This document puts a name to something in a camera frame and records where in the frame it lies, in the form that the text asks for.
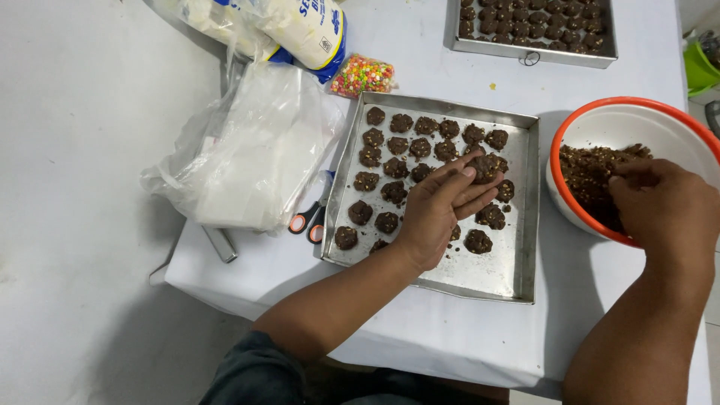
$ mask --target metal baking tray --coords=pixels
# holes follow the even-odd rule
[[[605,69],[610,66],[611,63],[618,60],[618,47],[615,39],[615,25],[613,23],[613,7],[611,0],[596,1],[597,5],[602,7],[604,10],[604,13],[600,16],[600,18],[603,20],[607,29],[606,33],[603,34],[605,41],[603,42],[603,47],[600,49],[600,55],[582,55],[579,53],[562,52],[560,50],[527,48],[524,46],[504,45],[460,38],[458,36],[458,31],[460,30],[460,0],[451,1],[454,3],[454,7],[452,12],[447,16],[447,23],[450,27],[454,27],[454,39],[452,43],[453,50],[518,58],[521,62],[529,66],[541,61]],[[474,0],[472,2],[472,7],[475,8],[476,14],[482,9],[482,7],[478,4],[478,1],[479,0]],[[478,37],[481,35],[480,19],[475,18],[473,22],[475,25],[473,37]],[[541,40],[545,43],[552,42],[547,38],[542,38]]]
[[[398,94],[368,93],[361,94],[353,126],[347,144],[340,159],[335,182],[330,192],[327,214],[325,218],[325,231],[323,235],[322,259],[327,262],[349,267],[368,256],[369,250],[378,239],[392,241],[396,237],[396,230],[392,235],[380,233],[374,226],[375,218],[379,213],[392,211],[398,216],[404,212],[394,204],[384,201],[380,196],[380,189],[388,182],[397,181],[382,173],[382,165],[373,168],[370,172],[380,174],[380,181],[373,192],[359,192],[352,186],[357,172],[367,172],[368,168],[360,165],[358,153],[363,148],[361,134],[371,128],[367,124],[366,114],[372,107],[379,107],[385,111],[385,120],[376,128],[383,131],[385,144],[380,146],[381,163],[392,157],[387,149],[387,141],[392,136],[406,137],[410,141],[420,136],[410,129],[404,134],[390,132],[390,121],[395,114],[408,114],[417,120],[425,116],[434,118],[438,122],[445,118],[456,120],[460,131],[465,125],[474,123],[485,128],[486,133],[494,129],[508,131],[510,138],[507,146],[496,152],[508,160],[510,170],[505,178],[516,185],[516,195],[510,201],[512,211],[506,213],[507,226],[502,231],[493,231],[487,226],[474,222],[474,215],[459,225],[462,235],[459,241],[451,242],[452,248],[447,249],[445,256],[436,269],[424,273],[413,285],[439,291],[463,298],[473,298],[487,301],[501,301],[509,303],[532,304],[535,301],[535,250],[537,245],[537,227],[540,195],[540,167],[539,167],[539,119],[528,115],[513,114],[473,107],[440,99],[427,99],[422,97],[404,96]],[[433,145],[442,142],[442,138],[435,133],[435,138],[428,138]],[[466,143],[458,135],[453,139],[457,150],[462,153]],[[485,145],[487,152],[493,151]],[[407,157],[408,170],[412,170],[417,163],[415,158],[404,153]],[[430,167],[440,167],[434,153],[421,160]],[[408,176],[405,179],[405,189],[414,186],[414,181]],[[365,226],[357,226],[348,218],[348,208],[357,200],[363,200],[373,207],[373,216]],[[342,251],[334,243],[337,226],[350,226],[358,231],[358,244],[350,250]],[[481,229],[492,239],[492,251],[487,254],[472,254],[463,245],[468,231]]]

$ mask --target white tablecloth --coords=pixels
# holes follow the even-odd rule
[[[516,59],[450,51],[449,3],[346,1],[349,50],[393,63],[398,93],[539,116],[542,162],[563,119],[595,99],[631,95],[685,109],[673,0],[614,4],[620,58],[606,70],[527,67]],[[313,191],[308,201],[317,198],[319,190]],[[559,398],[559,382],[577,346],[640,274],[644,255],[575,228],[545,189],[540,215],[536,305],[407,288],[331,357]],[[288,294],[341,270],[317,259],[318,248],[305,235],[273,239],[236,231],[231,237],[239,258],[227,265],[202,229],[188,222],[166,280],[217,308],[256,319]],[[689,403],[711,403],[704,324]]]

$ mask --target white bowl with orange rim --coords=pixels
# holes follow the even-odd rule
[[[690,115],[667,104],[638,97],[612,97],[573,112],[555,133],[545,170],[550,196],[570,222],[592,234],[638,247],[580,207],[560,171],[560,146],[624,149],[642,143],[656,159],[667,159],[700,174],[720,189],[720,141]]]

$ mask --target person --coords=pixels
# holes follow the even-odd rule
[[[397,238],[348,269],[303,288],[263,314],[220,364],[201,405],[506,404],[471,390],[378,369],[305,397],[304,368],[343,343],[400,291],[431,271],[451,230],[497,194],[472,184],[463,156],[408,195]],[[563,385],[565,404],[685,404],[690,359],[714,281],[720,194],[697,174],[662,159],[617,168],[609,190],[628,234],[647,256],[644,271],[580,345]]]

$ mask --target person's left hand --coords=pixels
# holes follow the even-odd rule
[[[475,151],[430,173],[408,195],[402,228],[392,244],[416,266],[418,273],[434,269],[445,254],[452,230],[483,209],[498,195],[503,174],[490,184],[472,184],[475,169],[465,167],[482,151]]]

